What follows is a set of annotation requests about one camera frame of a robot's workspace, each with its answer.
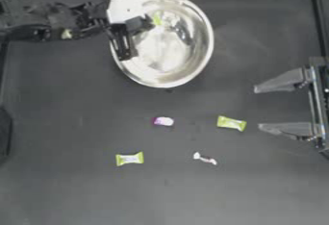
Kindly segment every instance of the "black surface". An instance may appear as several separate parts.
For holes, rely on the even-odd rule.
[[[172,90],[124,77],[104,36],[11,44],[1,225],[328,223],[329,162],[305,142],[257,130],[312,120],[308,93],[253,94],[320,55],[312,2],[191,1],[214,25],[214,56]],[[219,114],[246,120],[246,131],[218,129]],[[152,127],[158,115],[175,127]],[[136,151],[146,163],[115,167],[115,154]],[[194,151],[219,166],[195,162]]]

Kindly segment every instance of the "stainless steel bowl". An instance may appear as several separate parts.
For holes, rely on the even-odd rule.
[[[143,0],[155,27],[134,36],[139,56],[115,62],[139,84],[172,88],[206,67],[214,50],[214,31],[201,9],[187,0]]]

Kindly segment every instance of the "green candy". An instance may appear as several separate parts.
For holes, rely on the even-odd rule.
[[[242,132],[246,128],[246,125],[246,121],[235,120],[225,116],[218,117],[217,127],[238,129]]]
[[[123,166],[127,163],[144,163],[144,154],[143,152],[136,153],[135,155],[115,155],[116,166]]]

